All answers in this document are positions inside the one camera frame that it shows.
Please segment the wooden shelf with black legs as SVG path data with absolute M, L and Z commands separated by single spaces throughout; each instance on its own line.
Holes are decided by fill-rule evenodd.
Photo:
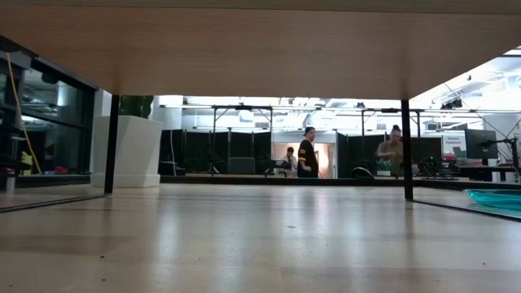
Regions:
M 0 0 L 0 44 L 112 95 L 376 98 L 401 104 L 521 44 L 521 0 Z

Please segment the teal translucent plastic plate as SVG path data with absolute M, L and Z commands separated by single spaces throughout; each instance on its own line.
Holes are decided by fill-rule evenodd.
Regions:
M 481 205 L 521 211 L 521 190 L 473 189 L 464 192 Z

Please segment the grey chair back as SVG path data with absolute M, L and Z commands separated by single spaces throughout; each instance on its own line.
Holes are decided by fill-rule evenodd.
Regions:
M 256 162 L 252 157 L 230 157 L 227 171 L 229 174 L 254 175 Z

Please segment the person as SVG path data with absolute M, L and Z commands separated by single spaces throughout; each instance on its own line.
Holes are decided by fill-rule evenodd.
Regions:
M 298 178 L 318 178 L 318 162 L 313 146 L 315 134 L 314 127 L 307 127 L 304 131 L 304 139 L 298 150 Z
M 287 168 L 284 169 L 284 173 L 287 177 L 297 176 L 297 159 L 294 156 L 294 148 L 289 146 L 286 154 L 283 156 L 283 160 L 287 162 Z
M 391 175 L 403 176 L 403 142 L 401 141 L 401 128 L 398 125 L 393 125 L 390 138 L 379 144 L 376 156 L 390 162 Z

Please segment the black partition panels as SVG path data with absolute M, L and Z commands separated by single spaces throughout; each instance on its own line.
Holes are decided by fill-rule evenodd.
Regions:
M 165 176 L 210 174 L 209 132 L 164 130 L 160 138 L 159 174 Z M 213 157 L 217 169 L 215 175 L 229 174 L 227 168 L 230 157 L 254 158 L 256 162 L 254 175 L 260 175 L 268 168 L 271 161 L 271 147 L 269 132 L 237 133 L 230 130 L 216 132 L 216 154 Z
M 376 151 L 381 142 L 389 139 L 388 134 L 347 136 L 337 134 L 338 177 L 354 178 L 355 168 L 364 168 L 376 174 Z M 413 175 L 433 176 L 442 163 L 442 141 L 440 138 L 411 138 L 411 162 Z

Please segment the white hexagonal plant pot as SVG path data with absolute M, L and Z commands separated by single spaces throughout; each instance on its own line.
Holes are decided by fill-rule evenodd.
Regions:
M 110 118 L 94 118 L 91 155 L 92 187 L 102 188 L 105 180 Z M 119 116 L 114 173 L 115 188 L 147 188 L 160 184 L 158 164 L 163 125 L 156 120 Z

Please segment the green cactus plant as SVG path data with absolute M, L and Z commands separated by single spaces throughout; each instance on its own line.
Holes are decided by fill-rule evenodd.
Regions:
M 121 116 L 136 116 L 147 119 L 151 114 L 153 95 L 126 95 L 120 99 Z

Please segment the white printed sign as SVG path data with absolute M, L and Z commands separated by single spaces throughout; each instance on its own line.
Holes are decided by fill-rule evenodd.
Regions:
M 441 135 L 443 155 L 457 155 L 466 151 L 466 137 L 464 131 L 443 132 Z

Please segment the black computer monitor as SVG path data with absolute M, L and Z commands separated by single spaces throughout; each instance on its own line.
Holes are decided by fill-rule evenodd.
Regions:
M 475 160 L 497 159 L 498 151 L 495 147 L 496 140 L 495 131 L 466 129 L 466 157 Z

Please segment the dark background table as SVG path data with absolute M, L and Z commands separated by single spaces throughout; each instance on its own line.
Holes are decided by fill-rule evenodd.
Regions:
M 511 166 L 455 166 L 443 171 L 450 177 L 464 177 L 470 181 L 516 182 L 519 175 Z

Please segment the black metal rig frame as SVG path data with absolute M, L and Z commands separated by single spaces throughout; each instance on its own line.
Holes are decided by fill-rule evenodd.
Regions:
M 266 186 L 403 186 L 402 180 L 396 179 L 284 179 L 281 177 L 246 176 L 246 177 L 175 177 L 162 176 L 162 183 L 168 184 L 215 184 L 215 185 L 266 185 Z M 66 186 L 90 183 L 88 175 L 37 175 L 21 177 L 16 181 L 17 188 Z M 430 187 L 447 190 L 465 189 L 512 189 L 521 190 L 521 185 L 514 183 L 492 183 L 486 181 L 438 181 L 418 180 L 413 183 L 417 187 Z

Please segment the black background gantry frame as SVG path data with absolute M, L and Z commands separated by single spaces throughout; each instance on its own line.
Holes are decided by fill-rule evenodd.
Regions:
M 213 177 L 217 173 L 217 169 L 215 168 L 215 160 L 213 157 L 216 152 L 216 129 L 217 129 L 217 121 L 225 115 L 230 109 L 234 109 L 235 111 L 258 111 L 269 124 L 269 132 L 273 132 L 273 117 L 274 117 L 274 108 L 272 106 L 251 106 L 251 105 L 212 105 L 211 109 L 213 109 L 213 117 L 212 117 L 212 130 L 208 133 L 209 138 L 209 146 L 211 147 L 211 151 L 209 152 L 211 159 L 209 160 L 209 171 L 211 176 Z
M 361 136 L 365 137 L 366 135 L 366 122 L 369 118 L 376 115 L 377 113 L 381 114 L 398 114 L 401 113 L 402 110 L 400 108 L 363 108 L 360 110 L 361 114 Z M 421 138 L 421 129 L 420 129 L 420 117 L 423 110 L 421 109 L 409 109 L 409 113 L 414 113 L 416 119 L 413 119 L 413 122 L 417 125 L 417 138 Z

